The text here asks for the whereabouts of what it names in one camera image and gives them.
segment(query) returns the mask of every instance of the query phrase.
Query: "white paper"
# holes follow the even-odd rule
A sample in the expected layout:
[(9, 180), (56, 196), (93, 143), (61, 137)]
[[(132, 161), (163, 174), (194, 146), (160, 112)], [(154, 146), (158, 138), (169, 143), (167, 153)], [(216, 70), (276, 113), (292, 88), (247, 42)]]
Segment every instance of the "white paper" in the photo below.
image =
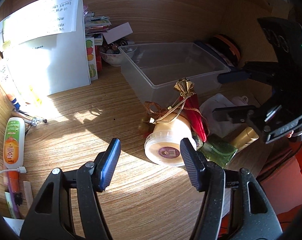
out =
[(118, 27), (108, 30), (107, 33), (103, 33), (103, 36), (107, 42), (110, 44), (118, 39), (121, 39), (129, 34), (133, 33), (129, 23), (123, 23)]
[(2, 87), (10, 101), (16, 98), (21, 107), (26, 105), (25, 101), (16, 88), (16, 85), (4, 59), (0, 61), (0, 86)]
[(30, 87), (39, 98), (90, 84), (83, 1), (76, 2), (76, 31), (39, 37), (3, 52), (22, 97)]
[(23, 219), (13, 219), (13, 218), (6, 218), (3, 217), (6, 223), (12, 228), (12, 230), (19, 236), (22, 230), (22, 226), (24, 223)]
[(38, 37), (74, 32), (78, 1), (38, 0), (12, 13), (0, 22), (0, 51)]

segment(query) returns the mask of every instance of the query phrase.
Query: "red tassel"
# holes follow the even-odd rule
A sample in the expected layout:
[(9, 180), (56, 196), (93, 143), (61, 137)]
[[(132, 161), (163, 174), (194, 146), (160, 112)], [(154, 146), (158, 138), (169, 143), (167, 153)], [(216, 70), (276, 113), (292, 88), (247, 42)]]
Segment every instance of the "red tassel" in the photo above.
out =
[(200, 111), (196, 111), (195, 109), (199, 110), (199, 101), (196, 94), (186, 100), (183, 111), (187, 116), (192, 129), (196, 132), (200, 139), (205, 142), (207, 140), (207, 137), (205, 135), (202, 124), (202, 116), (200, 114)]

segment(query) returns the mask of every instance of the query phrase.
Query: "green glass bottle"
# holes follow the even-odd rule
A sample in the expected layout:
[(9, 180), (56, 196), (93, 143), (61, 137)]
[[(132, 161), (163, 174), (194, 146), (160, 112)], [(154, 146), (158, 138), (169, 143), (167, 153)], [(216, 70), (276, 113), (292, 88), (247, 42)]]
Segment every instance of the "green glass bottle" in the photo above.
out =
[(218, 135), (211, 134), (199, 151), (204, 154), (208, 161), (213, 161), (220, 167), (225, 168), (235, 155), (237, 148)]

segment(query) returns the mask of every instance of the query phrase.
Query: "white card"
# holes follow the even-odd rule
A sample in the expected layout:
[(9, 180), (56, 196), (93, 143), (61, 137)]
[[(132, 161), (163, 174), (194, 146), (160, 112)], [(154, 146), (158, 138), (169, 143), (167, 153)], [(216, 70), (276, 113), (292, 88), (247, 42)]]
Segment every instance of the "white card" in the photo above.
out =
[(121, 39), (131, 33), (133, 33), (133, 31), (131, 29), (130, 24), (123, 23), (120, 26), (117, 26), (113, 29), (108, 30), (107, 33), (103, 33), (103, 36), (104, 36), (107, 44), (110, 44), (110, 43), (115, 42), (118, 39)]

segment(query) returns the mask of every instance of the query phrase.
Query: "orange label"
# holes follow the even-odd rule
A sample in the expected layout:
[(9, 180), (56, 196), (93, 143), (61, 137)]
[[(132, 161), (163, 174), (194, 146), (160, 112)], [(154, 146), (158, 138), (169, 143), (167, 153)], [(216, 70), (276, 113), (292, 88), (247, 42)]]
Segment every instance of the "orange label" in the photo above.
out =
[(9, 137), (4, 142), (4, 152), (3, 152), (4, 161), (7, 164), (14, 164), (18, 160), (18, 141), (13, 137)]

